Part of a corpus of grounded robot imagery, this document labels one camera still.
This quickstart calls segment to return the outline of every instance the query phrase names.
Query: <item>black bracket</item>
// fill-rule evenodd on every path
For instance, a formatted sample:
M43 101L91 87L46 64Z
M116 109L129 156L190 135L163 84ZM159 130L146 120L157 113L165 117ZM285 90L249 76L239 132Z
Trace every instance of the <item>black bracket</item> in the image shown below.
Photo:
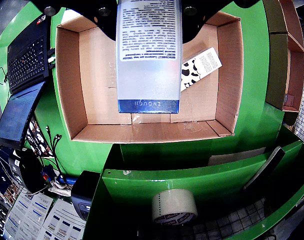
M233 0L181 0L183 43L194 39L203 24ZM249 8L259 0L234 0L241 8ZM116 40L117 1L116 0L31 0L48 16L57 14L61 7L73 9L95 23L110 39Z

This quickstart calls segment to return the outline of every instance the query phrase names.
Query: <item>blue stripe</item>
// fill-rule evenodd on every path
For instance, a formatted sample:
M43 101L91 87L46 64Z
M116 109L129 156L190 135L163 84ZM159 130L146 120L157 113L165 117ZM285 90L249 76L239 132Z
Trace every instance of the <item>blue stripe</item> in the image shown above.
M14 223L14 221L12 221L12 219L9 217L8 219L10 219L10 221L14 224L14 226L16 226L16 227L18 227L15 223Z
M42 215L39 214L38 212L36 212L36 211L34 211L34 210L33 210L33 212L36 213L37 215L39 215L40 217L42 217Z
M120 113L177 114L179 100L117 100Z
M70 223L67 223L66 221L63 221L62 223L70 227Z
M41 208L43 208L43 209L47 210L47 208L46 208L46 207L44 207L44 206L42 206L41 204L38 204L37 202L36 202L35 204L36 204L36 205L38 205L38 206L40 206Z
M27 206L25 206L21 201L18 201L20 204L22 204L24 207L28 208Z

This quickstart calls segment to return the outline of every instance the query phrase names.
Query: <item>paper sheet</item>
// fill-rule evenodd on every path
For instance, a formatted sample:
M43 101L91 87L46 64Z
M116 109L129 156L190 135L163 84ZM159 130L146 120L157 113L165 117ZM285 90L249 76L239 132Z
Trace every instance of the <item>paper sheet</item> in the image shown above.
M18 196L5 229L15 240L36 240L53 199L42 193Z
M43 228L53 238L47 239L49 234L43 230L37 240L81 240L86 222L82 220L71 203L58 199L46 218Z

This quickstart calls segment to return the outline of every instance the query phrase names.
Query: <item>black and white cow print box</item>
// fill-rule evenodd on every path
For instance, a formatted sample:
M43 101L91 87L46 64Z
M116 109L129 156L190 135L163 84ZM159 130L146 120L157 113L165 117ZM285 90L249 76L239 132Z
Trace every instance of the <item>black and white cow print box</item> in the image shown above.
M222 67L213 47L201 52L182 65L181 92Z

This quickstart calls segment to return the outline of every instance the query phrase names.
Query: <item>green counter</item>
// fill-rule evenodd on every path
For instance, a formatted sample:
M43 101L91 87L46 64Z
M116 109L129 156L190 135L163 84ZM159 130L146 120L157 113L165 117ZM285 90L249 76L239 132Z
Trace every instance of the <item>green counter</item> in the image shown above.
M248 9L231 3L223 11L241 18L244 43L243 93L235 136L193 142L122 145L123 158L129 168L166 170L204 167L211 155L253 150L274 143L284 113L265 103L269 72L269 33L263 3L260 1ZM61 23L63 13L64 9L61 9L52 18L53 48L56 26ZM6 27L0 36L0 67L7 69L7 46L40 14L41 12L29 2ZM8 92L8 84L0 85L2 110L7 103ZM45 89L35 115L44 133L48 125L53 135L62 135L56 154L69 175L78 176L83 170L103 170L112 145L70 140L61 110L55 68L53 82Z

